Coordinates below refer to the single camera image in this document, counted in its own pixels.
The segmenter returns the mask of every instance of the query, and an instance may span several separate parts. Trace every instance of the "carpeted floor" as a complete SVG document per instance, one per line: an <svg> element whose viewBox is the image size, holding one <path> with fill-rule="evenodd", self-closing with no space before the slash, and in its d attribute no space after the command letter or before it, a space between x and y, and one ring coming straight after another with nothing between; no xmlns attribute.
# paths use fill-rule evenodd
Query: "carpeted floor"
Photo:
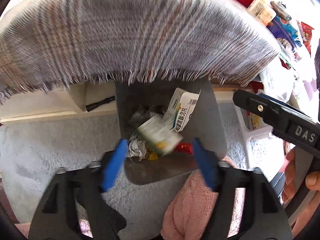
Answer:
<svg viewBox="0 0 320 240"><path fill-rule="evenodd" d="M220 104L228 156L245 168L242 135L234 107ZM21 223L31 221L42 192L58 167L86 166L112 150L120 138L117 115L34 122L0 128L0 169L12 209ZM282 140L252 142L252 163L271 179L283 160ZM126 219L121 239L150 239L160 232L164 212L188 176L137 186L120 172L105 201Z"/></svg>

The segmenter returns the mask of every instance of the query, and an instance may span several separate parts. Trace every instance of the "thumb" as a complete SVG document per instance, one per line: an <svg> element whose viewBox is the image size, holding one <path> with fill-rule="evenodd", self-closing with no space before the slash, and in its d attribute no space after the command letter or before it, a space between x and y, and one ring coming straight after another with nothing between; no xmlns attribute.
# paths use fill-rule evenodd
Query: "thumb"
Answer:
<svg viewBox="0 0 320 240"><path fill-rule="evenodd" d="M320 171L314 171L306 177L306 186L310 190L320 190Z"/></svg>

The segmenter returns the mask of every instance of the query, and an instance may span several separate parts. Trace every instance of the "white lettering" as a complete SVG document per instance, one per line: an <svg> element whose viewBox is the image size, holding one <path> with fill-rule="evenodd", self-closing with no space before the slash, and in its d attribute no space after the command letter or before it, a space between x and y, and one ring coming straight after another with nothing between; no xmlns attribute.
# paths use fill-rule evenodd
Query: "white lettering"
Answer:
<svg viewBox="0 0 320 240"><path fill-rule="evenodd" d="M304 134L302 135L302 138L307 139L307 137L308 137L308 130L306 130L306 131L304 132Z"/></svg>
<svg viewBox="0 0 320 240"><path fill-rule="evenodd" d="M314 133L312 133L311 134L311 139L309 139L309 142L313 142L313 140L315 139L314 137L315 137L316 135L314 134Z"/></svg>
<svg viewBox="0 0 320 240"><path fill-rule="evenodd" d="M296 135L300 136L301 133L302 133L302 128L301 128L301 126L298 126L296 129Z"/></svg>

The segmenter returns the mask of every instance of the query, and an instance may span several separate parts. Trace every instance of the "trash can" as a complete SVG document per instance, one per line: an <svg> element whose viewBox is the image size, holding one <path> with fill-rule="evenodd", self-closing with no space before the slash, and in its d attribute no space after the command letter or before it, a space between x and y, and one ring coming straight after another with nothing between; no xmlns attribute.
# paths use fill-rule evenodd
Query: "trash can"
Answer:
<svg viewBox="0 0 320 240"><path fill-rule="evenodd" d="M212 84L206 78L189 82L155 80L152 83L136 82L131 85L117 82L116 101L121 137L129 139L132 130L128 121L140 105L168 106L177 87L192 93L200 92L193 114L180 132L183 136L182 142L192 142L193 138L200 138L205 149L214 151L218 158L222 159L227 153L227 142ZM159 156L158 160L139 161L137 158L126 158L124 162L124 172L128 180L137 185L168 179L196 169L193 156L179 152Z"/></svg>

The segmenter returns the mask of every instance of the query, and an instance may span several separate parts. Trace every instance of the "plaid blanket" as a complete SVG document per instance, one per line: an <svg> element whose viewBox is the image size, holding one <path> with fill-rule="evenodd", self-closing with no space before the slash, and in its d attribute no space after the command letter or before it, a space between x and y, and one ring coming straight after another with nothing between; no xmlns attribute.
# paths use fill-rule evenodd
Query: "plaid blanket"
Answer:
<svg viewBox="0 0 320 240"><path fill-rule="evenodd" d="M0 101L108 78L246 85L278 50L235 0L24 0L0 21Z"/></svg>

